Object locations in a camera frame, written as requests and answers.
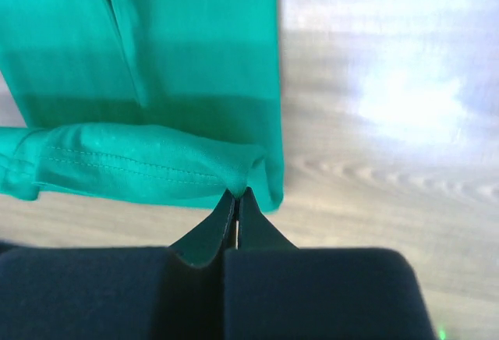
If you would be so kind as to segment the green t-shirt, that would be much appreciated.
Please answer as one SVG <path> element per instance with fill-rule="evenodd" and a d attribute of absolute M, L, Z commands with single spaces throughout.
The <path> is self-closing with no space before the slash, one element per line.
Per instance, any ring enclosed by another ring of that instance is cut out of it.
<path fill-rule="evenodd" d="M 1 191 L 284 196 L 278 0 L 1 0 Z"/>

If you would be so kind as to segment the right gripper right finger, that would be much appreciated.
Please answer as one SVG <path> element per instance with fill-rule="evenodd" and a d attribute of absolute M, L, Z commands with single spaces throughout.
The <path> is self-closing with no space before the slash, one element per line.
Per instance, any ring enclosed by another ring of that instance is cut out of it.
<path fill-rule="evenodd" d="M 298 248 L 239 199 L 238 242 L 224 255 L 226 339 L 432 339 L 409 262 L 376 247 Z"/>

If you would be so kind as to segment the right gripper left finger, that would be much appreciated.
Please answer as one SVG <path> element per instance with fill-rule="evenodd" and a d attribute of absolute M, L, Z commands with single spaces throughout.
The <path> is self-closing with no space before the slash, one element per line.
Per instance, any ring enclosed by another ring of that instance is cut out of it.
<path fill-rule="evenodd" d="M 170 246 L 1 245 L 4 339 L 220 339 L 235 199 Z"/>

